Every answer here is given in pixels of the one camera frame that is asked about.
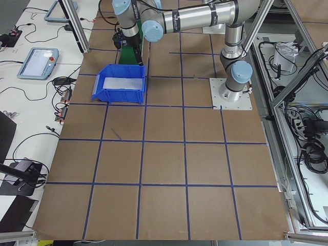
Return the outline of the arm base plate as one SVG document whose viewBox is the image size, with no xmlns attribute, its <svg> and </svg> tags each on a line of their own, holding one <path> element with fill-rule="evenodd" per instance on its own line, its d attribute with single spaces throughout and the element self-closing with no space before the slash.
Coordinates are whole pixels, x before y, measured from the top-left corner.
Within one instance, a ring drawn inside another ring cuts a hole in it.
<svg viewBox="0 0 328 246">
<path fill-rule="evenodd" d="M 253 109 L 247 86 L 240 92 L 232 92 L 226 87 L 226 78 L 210 78 L 212 107 L 214 110 L 250 111 Z"/>
</svg>

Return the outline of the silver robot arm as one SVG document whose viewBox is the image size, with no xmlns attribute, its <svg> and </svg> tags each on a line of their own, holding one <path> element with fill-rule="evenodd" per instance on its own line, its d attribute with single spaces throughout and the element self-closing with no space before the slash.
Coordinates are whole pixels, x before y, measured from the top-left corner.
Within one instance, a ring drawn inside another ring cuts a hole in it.
<svg viewBox="0 0 328 246">
<path fill-rule="evenodd" d="M 243 60 L 243 25 L 258 9 L 259 1 L 209 1 L 200 5 L 164 9 L 160 1 L 112 1 L 119 29 L 113 36 L 114 45 L 121 48 L 125 41 L 133 49 L 138 65 L 143 65 L 141 39 L 154 43 L 164 34 L 225 25 L 224 48 L 220 61 L 227 79 L 219 88 L 220 97 L 229 102 L 240 99 L 246 83 L 253 74 L 249 63 Z"/>
</svg>

